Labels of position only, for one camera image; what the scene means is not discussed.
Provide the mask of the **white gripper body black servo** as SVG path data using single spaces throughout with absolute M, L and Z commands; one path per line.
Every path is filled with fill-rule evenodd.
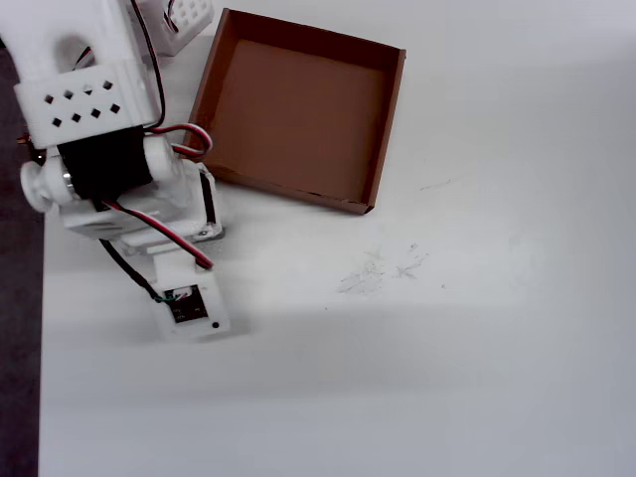
M 117 199 L 128 209 L 141 212 L 167 226 L 192 244 L 224 236 L 219 207 L 215 204 L 215 179 L 201 164 L 182 160 L 181 176 L 167 186 L 151 183 Z M 60 207 L 63 226 L 89 239 L 105 239 L 123 253 L 154 254 L 177 246 L 141 220 L 92 201 L 76 201 Z

